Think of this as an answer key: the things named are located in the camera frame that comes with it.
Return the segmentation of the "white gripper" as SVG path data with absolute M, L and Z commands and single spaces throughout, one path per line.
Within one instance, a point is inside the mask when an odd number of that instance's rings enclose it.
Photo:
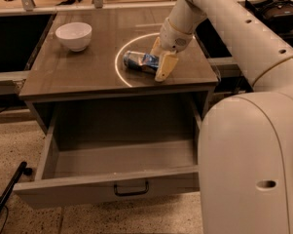
M 186 21 L 180 25 L 166 18 L 150 54 L 159 57 L 159 67 L 156 71 L 155 80 L 163 82 L 175 68 L 178 57 L 176 53 L 184 51 L 193 38 L 193 27 Z

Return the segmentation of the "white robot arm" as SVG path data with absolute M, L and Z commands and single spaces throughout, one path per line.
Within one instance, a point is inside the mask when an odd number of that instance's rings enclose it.
M 204 234 L 293 234 L 293 48 L 235 0 L 178 0 L 152 52 L 156 78 L 210 20 L 252 92 L 204 116 L 199 183 Z

